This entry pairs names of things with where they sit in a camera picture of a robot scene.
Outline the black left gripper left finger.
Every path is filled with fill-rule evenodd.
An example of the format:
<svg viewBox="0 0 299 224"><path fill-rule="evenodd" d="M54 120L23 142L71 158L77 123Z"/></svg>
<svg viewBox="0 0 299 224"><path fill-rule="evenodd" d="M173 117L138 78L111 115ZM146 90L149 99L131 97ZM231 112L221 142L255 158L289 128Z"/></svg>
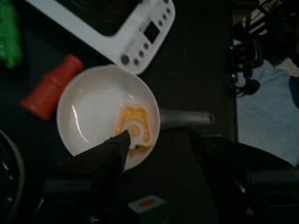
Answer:
<svg viewBox="0 0 299 224"><path fill-rule="evenodd" d="M45 182L37 224L109 224L130 144L126 130L58 167Z"/></svg>

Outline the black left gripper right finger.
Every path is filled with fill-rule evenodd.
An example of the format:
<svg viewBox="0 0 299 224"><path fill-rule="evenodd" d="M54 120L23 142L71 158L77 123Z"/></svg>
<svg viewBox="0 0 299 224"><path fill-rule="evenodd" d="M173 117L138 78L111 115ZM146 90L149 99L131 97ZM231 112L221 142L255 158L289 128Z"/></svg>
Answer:
<svg viewBox="0 0 299 224"><path fill-rule="evenodd" d="M299 169L271 153L190 129L219 224L299 224Z"/></svg>

